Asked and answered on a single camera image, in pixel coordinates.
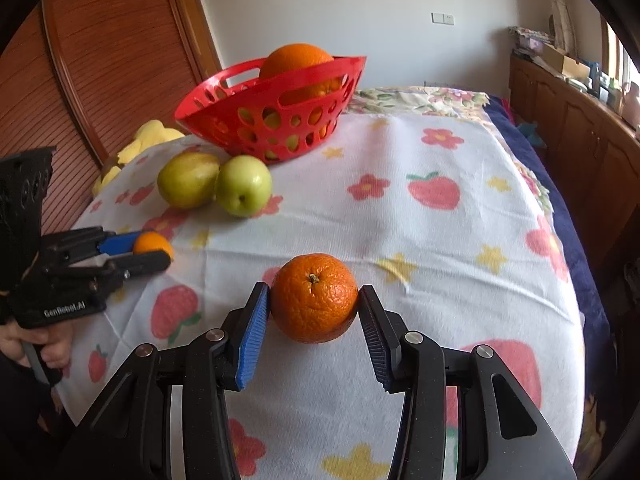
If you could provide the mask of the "person's left hand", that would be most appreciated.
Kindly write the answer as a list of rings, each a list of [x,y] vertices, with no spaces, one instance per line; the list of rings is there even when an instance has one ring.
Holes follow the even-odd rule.
[[[70,362],[74,328],[71,322],[58,323],[35,330],[25,330],[15,321],[1,326],[1,352],[21,366],[30,367],[25,344],[41,348],[40,356],[49,368],[63,368]]]

